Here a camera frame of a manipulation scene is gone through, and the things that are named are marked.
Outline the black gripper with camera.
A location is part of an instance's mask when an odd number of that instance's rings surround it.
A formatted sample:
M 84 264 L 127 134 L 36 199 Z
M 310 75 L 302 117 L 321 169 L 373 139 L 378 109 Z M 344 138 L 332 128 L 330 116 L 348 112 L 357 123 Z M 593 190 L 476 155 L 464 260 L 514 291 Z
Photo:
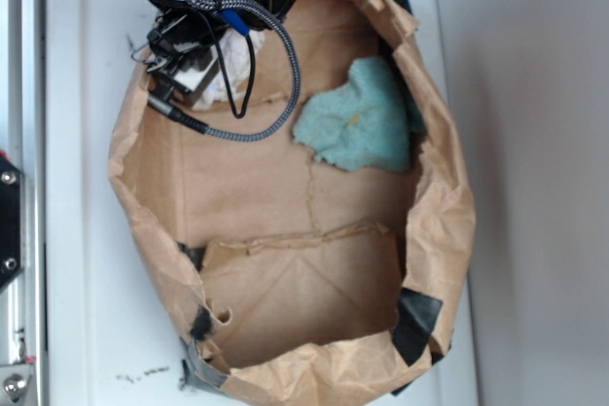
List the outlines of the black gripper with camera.
M 178 101 L 193 106 L 221 70 L 228 103 L 245 106 L 253 87 L 256 56 L 265 43 L 267 19 L 283 22 L 297 0 L 152 0 L 159 9 L 147 34 L 147 71 L 177 93 Z M 241 102 L 234 102 L 220 39 L 228 29 L 246 37 L 250 71 Z

